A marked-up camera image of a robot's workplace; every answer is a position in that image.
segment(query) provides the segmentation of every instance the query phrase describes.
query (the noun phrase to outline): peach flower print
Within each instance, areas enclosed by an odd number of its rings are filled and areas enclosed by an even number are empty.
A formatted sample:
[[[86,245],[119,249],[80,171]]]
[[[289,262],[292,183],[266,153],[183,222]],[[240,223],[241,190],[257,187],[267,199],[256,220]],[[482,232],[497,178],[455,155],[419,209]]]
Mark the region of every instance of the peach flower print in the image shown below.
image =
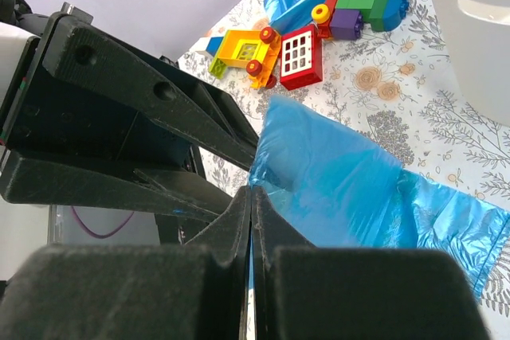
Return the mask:
[[[414,64],[405,63],[404,65],[401,65],[400,68],[398,68],[398,71],[402,75],[409,76],[411,73],[414,72],[415,69],[416,69],[416,66]]]
[[[268,18],[262,18],[260,20],[257,20],[255,24],[253,24],[252,30],[253,31],[260,31],[267,27],[269,25],[269,19]]]
[[[414,47],[414,43],[412,41],[406,41],[402,45],[400,45],[400,49],[402,52],[409,52]]]
[[[381,71],[376,67],[361,68],[356,73],[356,87],[362,91],[370,91],[381,81],[381,76]]]
[[[342,76],[342,71],[339,65],[333,65],[331,68],[332,74],[329,76],[330,80],[338,80]]]
[[[381,100],[392,101],[400,96],[400,85],[396,83],[379,83],[377,84],[377,96]]]
[[[475,197],[477,197],[478,199],[480,199],[482,201],[485,199],[485,194],[483,194],[481,191],[475,190],[474,195],[475,195]]]
[[[420,175],[422,177],[427,178],[429,181],[434,181],[434,179],[430,176],[430,172],[429,171],[427,171],[427,174],[423,174],[422,172],[420,172]]]
[[[457,169],[457,174],[448,174],[448,180],[454,183],[456,187],[459,186],[459,182],[464,183],[464,181],[461,180],[461,169]]]
[[[425,83],[425,76],[424,75],[421,75],[420,77],[414,77],[417,81],[416,81],[416,88],[420,88],[424,83]]]

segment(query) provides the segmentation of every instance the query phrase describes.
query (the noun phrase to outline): leaf print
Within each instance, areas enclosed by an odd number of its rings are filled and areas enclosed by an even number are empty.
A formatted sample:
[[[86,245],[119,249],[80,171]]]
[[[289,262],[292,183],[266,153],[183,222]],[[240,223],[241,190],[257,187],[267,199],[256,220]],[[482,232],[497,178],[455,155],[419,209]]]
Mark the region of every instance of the leaf print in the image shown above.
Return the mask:
[[[510,182],[504,179],[502,173],[487,171],[484,173],[484,178],[488,179],[481,183],[484,193],[499,194],[501,197],[510,199]]]
[[[432,132],[446,143],[464,144],[469,160],[482,163],[483,166],[510,165],[510,154],[502,146],[501,125],[481,115],[467,103],[458,108],[453,93],[438,91],[437,98],[427,104],[420,112],[433,127]],[[478,125],[486,127],[491,135],[483,132]]]
[[[227,84],[226,90],[236,101],[238,107],[242,110],[243,114],[247,115],[251,119],[260,119],[251,114],[251,107],[253,100],[249,97],[250,91],[249,84],[240,84],[236,81],[230,81]]]
[[[445,41],[441,37],[437,16],[429,15],[428,6],[418,3],[417,0],[409,1],[409,12],[412,16],[408,30],[421,35],[422,43],[429,48],[442,51],[445,48]]]
[[[248,184],[248,173],[245,172],[243,169],[237,169],[232,176],[232,189],[234,192],[237,192],[237,190],[241,186],[245,186]]]
[[[402,118],[397,117],[394,111],[380,111],[367,116],[370,131],[360,131],[406,165],[414,162],[414,153],[411,150],[406,133],[409,126],[402,123]]]
[[[223,191],[227,192],[230,184],[230,176],[229,170],[225,167],[225,160],[215,155],[213,156],[213,162],[216,164],[216,167],[212,173],[214,184]]]
[[[510,317],[510,241],[504,245],[501,254],[488,276],[480,304],[504,317]]]
[[[347,103],[342,103],[340,101],[338,89],[335,88],[329,81],[323,84],[322,89],[326,95],[328,95],[328,98],[326,99],[326,105],[331,108],[331,110],[328,111],[327,116],[336,121],[339,121],[343,125],[349,126],[351,118],[345,116],[345,112],[347,111]]]
[[[362,92],[356,87],[347,88],[347,93],[345,96],[349,96],[349,99],[353,101],[353,104],[356,107],[365,107],[366,109],[370,109],[371,111],[377,111],[379,107],[370,103],[373,96],[377,97],[370,92]]]
[[[374,53],[374,64],[377,66],[383,65],[386,58],[379,52]]]
[[[429,172],[429,171],[427,171],[427,174],[423,174],[423,173],[420,171],[420,173],[419,173],[419,174],[420,174],[423,178],[426,178],[426,179],[428,179],[429,181],[434,182],[434,179],[430,176],[430,172]]]
[[[284,95],[287,97],[292,97],[294,100],[303,103],[309,92],[310,87],[302,87],[290,92],[280,83],[278,83],[277,86],[272,89],[261,88],[257,92],[261,98],[258,100],[257,108],[255,111],[259,114],[265,115],[268,110],[269,99],[272,95]]]
[[[380,37],[367,39],[366,36],[367,35],[364,33],[360,41],[349,41],[347,44],[342,43],[345,53],[339,55],[339,61],[344,62],[351,60],[363,54],[371,55],[377,48],[387,43],[386,40]]]

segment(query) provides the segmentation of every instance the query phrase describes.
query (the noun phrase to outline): white bin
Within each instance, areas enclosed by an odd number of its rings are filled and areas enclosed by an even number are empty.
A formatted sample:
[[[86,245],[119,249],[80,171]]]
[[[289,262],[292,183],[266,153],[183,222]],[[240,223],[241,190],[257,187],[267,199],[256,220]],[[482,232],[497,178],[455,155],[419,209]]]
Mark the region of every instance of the white bin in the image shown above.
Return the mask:
[[[510,0],[432,2],[465,98],[510,126]]]

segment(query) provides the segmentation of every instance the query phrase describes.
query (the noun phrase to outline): table surface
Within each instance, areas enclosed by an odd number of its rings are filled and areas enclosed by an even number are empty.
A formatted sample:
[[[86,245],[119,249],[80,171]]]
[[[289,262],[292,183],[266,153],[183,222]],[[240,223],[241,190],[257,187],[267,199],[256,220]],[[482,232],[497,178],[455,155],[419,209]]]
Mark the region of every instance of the table surface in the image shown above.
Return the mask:
[[[263,1],[241,1],[208,34],[264,27]],[[391,33],[366,27],[358,41],[325,41],[324,81],[292,92],[280,84],[254,90],[241,69],[216,80],[207,72],[209,60],[196,53],[185,54],[179,63],[230,93],[258,133],[269,98],[292,97],[364,133],[407,169],[510,209],[510,128],[465,102],[430,0],[410,0],[406,20]],[[406,143],[396,147],[397,137]],[[227,193],[234,195],[246,183],[243,170],[210,153],[202,155],[207,178]],[[254,338],[250,296],[248,336]],[[492,270],[480,309],[492,338],[510,339],[510,243]]]

